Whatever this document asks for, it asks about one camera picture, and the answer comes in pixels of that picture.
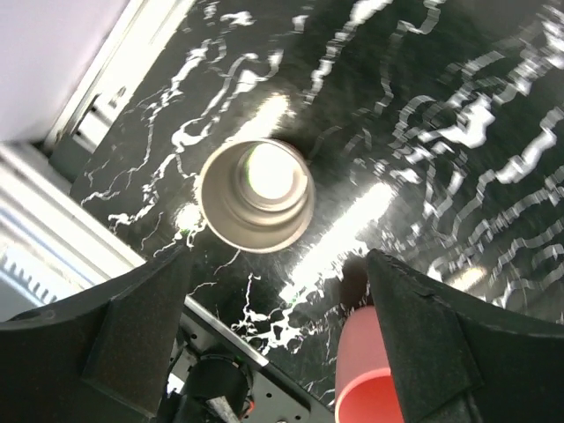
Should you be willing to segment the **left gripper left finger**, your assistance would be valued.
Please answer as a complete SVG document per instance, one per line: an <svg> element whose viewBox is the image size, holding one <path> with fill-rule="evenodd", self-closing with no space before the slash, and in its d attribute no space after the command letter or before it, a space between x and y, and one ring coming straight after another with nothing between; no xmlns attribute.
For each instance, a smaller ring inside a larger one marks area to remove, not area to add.
<svg viewBox="0 0 564 423"><path fill-rule="evenodd" d="M186 247L1 324L3 422L151 422L189 284Z"/></svg>

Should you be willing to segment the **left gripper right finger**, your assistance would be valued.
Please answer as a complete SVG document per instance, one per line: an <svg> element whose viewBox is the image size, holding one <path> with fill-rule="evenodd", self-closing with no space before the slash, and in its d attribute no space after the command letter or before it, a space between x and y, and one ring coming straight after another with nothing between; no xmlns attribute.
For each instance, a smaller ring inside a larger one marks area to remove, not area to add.
<svg viewBox="0 0 564 423"><path fill-rule="evenodd" d="M563 328L373 249L367 278L407 422L561 422Z"/></svg>

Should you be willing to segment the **pink plastic cup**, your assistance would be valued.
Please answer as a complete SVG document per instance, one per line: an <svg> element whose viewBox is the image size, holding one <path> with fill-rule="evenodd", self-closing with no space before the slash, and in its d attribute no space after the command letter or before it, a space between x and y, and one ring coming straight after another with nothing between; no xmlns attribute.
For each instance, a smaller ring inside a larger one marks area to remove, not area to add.
<svg viewBox="0 0 564 423"><path fill-rule="evenodd" d="M373 307L345 321L336 361L335 421L392 423L404 420Z"/></svg>

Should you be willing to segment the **stainless steel cup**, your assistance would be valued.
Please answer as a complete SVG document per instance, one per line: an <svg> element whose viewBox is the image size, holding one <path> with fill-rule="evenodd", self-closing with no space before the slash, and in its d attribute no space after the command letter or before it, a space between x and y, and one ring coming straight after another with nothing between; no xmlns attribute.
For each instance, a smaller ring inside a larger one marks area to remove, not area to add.
<svg viewBox="0 0 564 423"><path fill-rule="evenodd" d="M268 254L296 242L315 208L315 184L293 146L258 138L223 144L204 163L197 201L225 243Z"/></svg>

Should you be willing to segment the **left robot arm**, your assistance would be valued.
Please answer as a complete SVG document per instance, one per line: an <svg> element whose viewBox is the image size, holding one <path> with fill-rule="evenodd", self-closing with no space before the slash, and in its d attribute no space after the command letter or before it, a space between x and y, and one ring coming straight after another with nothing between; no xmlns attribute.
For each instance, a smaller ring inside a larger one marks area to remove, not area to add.
<svg viewBox="0 0 564 423"><path fill-rule="evenodd" d="M338 422L560 422L563 328L372 250L373 305L342 330ZM4 422L275 422L290 384L220 345L167 392L183 248L1 325Z"/></svg>

